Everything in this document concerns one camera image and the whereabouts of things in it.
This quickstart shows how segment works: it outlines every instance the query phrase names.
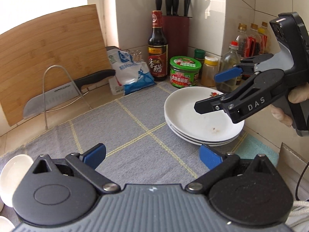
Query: salt bag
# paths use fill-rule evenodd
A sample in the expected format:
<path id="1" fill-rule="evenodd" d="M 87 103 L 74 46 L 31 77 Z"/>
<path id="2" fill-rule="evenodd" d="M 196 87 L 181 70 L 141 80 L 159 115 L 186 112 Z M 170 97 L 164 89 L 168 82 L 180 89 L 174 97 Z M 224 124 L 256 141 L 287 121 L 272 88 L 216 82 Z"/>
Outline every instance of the salt bag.
<path id="1" fill-rule="evenodd" d="M 129 53 L 119 49 L 109 50 L 107 54 L 118 83 L 123 85 L 124 95 L 155 84 L 144 61 L 133 61 Z"/>

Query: bamboo cutting board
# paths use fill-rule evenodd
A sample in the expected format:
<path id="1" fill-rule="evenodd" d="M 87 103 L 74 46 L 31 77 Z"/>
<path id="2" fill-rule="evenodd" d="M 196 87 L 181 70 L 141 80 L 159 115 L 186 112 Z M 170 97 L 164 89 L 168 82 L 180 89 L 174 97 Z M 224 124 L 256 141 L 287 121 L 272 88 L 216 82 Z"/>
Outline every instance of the bamboo cutting board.
<path id="1" fill-rule="evenodd" d="M 10 126 L 23 119 L 42 78 L 62 65 L 73 79 L 110 69 L 95 4 L 54 12 L 0 35 L 0 103 Z M 48 71 L 45 91 L 68 83 L 61 68 Z"/>

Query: stack of plates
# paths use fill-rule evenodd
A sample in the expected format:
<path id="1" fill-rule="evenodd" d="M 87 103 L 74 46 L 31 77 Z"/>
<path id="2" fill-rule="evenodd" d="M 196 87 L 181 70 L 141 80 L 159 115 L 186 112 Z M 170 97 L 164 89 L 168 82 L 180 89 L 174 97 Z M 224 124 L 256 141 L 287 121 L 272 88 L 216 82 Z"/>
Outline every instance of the stack of plates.
<path id="1" fill-rule="evenodd" d="M 233 124 L 223 111 L 199 114 L 194 110 L 197 101 L 211 97 L 217 90 L 206 87 L 186 87 L 173 92 L 164 104 L 164 116 L 169 128 L 178 137 L 195 145 L 222 146 L 236 139 L 244 121 Z"/>

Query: screw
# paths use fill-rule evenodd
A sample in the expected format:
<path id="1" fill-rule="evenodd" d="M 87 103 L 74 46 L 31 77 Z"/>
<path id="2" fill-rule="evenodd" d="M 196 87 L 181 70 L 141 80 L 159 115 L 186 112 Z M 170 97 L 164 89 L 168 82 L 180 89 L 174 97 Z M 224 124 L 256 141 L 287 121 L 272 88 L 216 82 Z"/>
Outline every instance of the screw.
<path id="1" fill-rule="evenodd" d="M 188 189 L 191 191 L 200 191 L 203 189 L 203 185 L 198 182 L 191 182 L 188 184 Z"/>
<path id="2" fill-rule="evenodd" d="M 120 186 L 116 183 L 107 183 L 103 185 L 103 189 L 108 192 L 115 192 L 120 189 Z"/>

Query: white glove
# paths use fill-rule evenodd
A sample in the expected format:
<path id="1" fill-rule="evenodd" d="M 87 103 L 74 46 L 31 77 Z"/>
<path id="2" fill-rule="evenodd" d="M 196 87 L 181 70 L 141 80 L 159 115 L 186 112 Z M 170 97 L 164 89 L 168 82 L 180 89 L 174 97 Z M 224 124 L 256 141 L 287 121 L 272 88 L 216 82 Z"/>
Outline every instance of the white glove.
<path id="1" fill-rule="evenodd" d="M 303 85 L 299 85 L 295 87 L 289 93 L 288 99 L 291 103 L 297 104 L 309 99 L 309 84 L 305 83 Z M 281 123 L 290 127 L 293 123 L 292 119 L 287 116 L 282 109 L 274 107 L 271 105 L 271 113 L 272 115 L 279 120 Z"/>

